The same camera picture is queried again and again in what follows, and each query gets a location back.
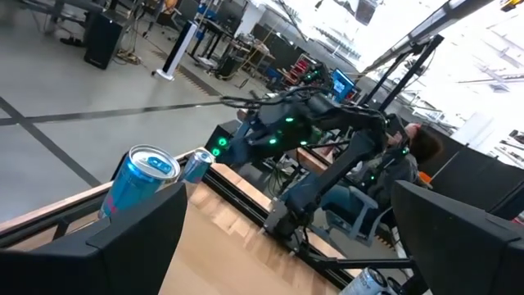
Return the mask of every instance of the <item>energy drink can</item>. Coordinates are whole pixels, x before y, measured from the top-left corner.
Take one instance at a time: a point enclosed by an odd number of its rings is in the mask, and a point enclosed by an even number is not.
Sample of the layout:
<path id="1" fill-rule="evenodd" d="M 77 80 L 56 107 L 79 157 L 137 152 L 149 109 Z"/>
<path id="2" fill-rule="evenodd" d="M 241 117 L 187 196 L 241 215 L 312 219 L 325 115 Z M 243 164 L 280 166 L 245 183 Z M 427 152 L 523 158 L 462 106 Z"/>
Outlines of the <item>energy drink can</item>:
<path id="1" fill-rule="evenodd" d="M 378 295 L 387 290 L 384 276 L 373 268 L 365 268 L 339 295 Z"/>
<path id="2" fill-rule="evenodd" d="M 402 289 L 402 286 L 399 284 L 399 282 L 396 281 L 396 279 L 387 277 L 386 282 L 387 291 L 391 293 L 391 295 L 404 295 L 404 290 Z"/>
<path id="3" fill-rule="evenodd" d="M 153 196 L 167 180 L 180 174 L 180 165 L 166 151 L 150 145 L 131 147 L 102 203 L 98 217 L 111 216 Z"/>
<path id="4" fill-rule="evenodd" d="M 197 189 L 198 184 L 202 181 L 213 161 L 213 156 L 200 148 L 191 155 L 180 175 L 180 180 L 186 184 L 188 197 Z"/>

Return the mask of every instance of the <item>person's hair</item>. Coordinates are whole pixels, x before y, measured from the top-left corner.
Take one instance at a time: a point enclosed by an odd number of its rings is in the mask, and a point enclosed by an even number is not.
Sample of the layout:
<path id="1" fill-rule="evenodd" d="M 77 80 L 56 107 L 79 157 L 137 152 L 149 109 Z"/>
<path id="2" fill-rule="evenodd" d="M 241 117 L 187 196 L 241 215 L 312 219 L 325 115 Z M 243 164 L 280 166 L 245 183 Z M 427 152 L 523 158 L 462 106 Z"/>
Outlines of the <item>person's hair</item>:
<path id="1" fill-rule="evenodd" d="M 411 139 L 409 153 L 411 153 L 420 165 L 442 152 L 442 142 L 429 130 L 421 127 Z"/>

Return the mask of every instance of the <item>computer monitor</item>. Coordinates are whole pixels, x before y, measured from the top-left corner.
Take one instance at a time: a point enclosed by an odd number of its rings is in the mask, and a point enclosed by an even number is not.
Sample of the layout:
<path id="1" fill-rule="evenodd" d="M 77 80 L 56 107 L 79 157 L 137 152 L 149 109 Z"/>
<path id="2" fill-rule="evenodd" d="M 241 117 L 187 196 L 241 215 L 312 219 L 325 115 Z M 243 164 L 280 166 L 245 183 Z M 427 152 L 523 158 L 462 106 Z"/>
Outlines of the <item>computer monitor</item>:
<path id="1" fill-rule="evenodd" d="M 353 90 L 355 83 L 351 81 L 341 70 L 335 69 L 332 73 L 333 78 L 333 90 L 335 92 L 335 97 L 333 100 L 335 102 L 342 102 L 347 95 Z"/>

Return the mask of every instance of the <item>person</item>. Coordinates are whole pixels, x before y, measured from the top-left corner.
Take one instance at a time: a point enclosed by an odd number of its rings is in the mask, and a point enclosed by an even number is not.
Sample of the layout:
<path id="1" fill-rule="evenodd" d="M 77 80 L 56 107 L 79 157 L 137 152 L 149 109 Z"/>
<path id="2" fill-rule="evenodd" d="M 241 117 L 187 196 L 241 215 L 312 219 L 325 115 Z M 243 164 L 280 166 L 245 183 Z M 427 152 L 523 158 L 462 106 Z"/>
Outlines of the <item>person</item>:
<path id="1" fill-rule="evenodd" d="M 367 192 L 368 196 L 374 199 L 378 204 L 377 210 L 370 210 L 366 215 L 366 219 L 376 218 L 380 212 L 391 206 L 391 189 L 396 180 L 406 180 L 415 183 L 418 180 L 418 166 L 424 162 L 431 160 L 439 152 L 442 151 L 442 143 L 429 130 L 423 128 L 419 124 L 408 124 L 404 131 L 409 138 L 409 153 L 400 161 L 395 161 L 389 165 L 378 177 L 374 185 L 372 185 Z M 395 136 L 388 136 L 388 144 L 395 146 L 402 141 L 400 133 Z M 367 169 L 372 169 L 380 165 L 382 159 L 388 157 L 391 149 L 387 149 L 379 157 L 372 159 L 363 164 L 362 168 L 350 175 L 352 179 L 359 179 L 364 175 Z M 297 185 L 290 188 L 282 195 L 282 199 L 286 199 L 289 193 L 301 186 L 312 184 L 318 178 L 314 173 L 309 173 Z M 355 220 L 362 210 L 364 204 L 355 195 L 350 193 L 348 185 L 336 184 L 327 193 L 325 193 L 320 202 L 323 210 L 337 207 L 337 214 L 339 211 L 345 212 L 352 220 Z"/>

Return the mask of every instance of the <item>black speaker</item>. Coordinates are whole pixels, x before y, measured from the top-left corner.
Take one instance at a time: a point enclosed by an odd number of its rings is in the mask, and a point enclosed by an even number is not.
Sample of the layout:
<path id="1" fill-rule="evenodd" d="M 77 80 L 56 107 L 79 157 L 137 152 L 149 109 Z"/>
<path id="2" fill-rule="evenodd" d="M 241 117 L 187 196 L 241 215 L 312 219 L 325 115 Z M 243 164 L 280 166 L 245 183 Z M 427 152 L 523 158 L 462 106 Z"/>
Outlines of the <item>black speaker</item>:
<path id="1" fill-rule="evenodd" d="M 96 15 L 89 27 L 84 60 L 105 70 L 115 57 L 129 23 L 129 19 L 116 11 L 109 10 Z"/>

